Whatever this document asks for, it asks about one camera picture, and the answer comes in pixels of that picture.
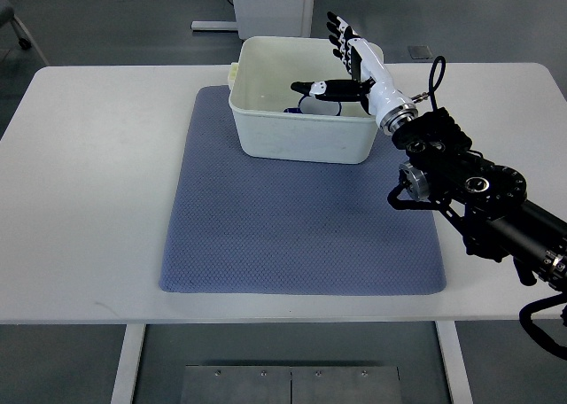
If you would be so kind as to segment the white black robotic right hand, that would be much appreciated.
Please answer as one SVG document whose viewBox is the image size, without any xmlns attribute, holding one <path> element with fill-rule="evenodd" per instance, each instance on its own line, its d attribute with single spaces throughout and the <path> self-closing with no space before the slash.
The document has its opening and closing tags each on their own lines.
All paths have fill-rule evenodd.
<svg viewBox="0 0 567 404">
<path fill-rule="evenodd" d="M 358 102 L 387 135 L 418 116 L 413 100 L 397 90 L 393 78 L 369 42 L 344 19 L 328 12 L 329 41 L 350 77 L 345 80 L 294 82 L 291 89 L 321 101 Z"/>
</svg>

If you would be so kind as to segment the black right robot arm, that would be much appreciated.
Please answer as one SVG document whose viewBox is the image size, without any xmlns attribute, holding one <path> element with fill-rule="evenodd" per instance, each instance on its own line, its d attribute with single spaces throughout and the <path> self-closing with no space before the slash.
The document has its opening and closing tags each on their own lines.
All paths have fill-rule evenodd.
<svg viewBox="0 0 567 404">
<path fill-rule="evenodd" d="M 526 180 L 518 171 L 474 151 L 446 109 L 403 115 L 385 131 L 408 156 L 389 204 L 397 210 L 439 212 L 461 234 L 468 255 L 496 262 L 511 257 L 521 284 L 542 280 L 554 289 L 554 296 L 522 308 L 519 322 L 537 345 L 564 359 L 565 346 L 532 317 L 566 304 L 565 221 L 528 199 Z"/>
</svg>

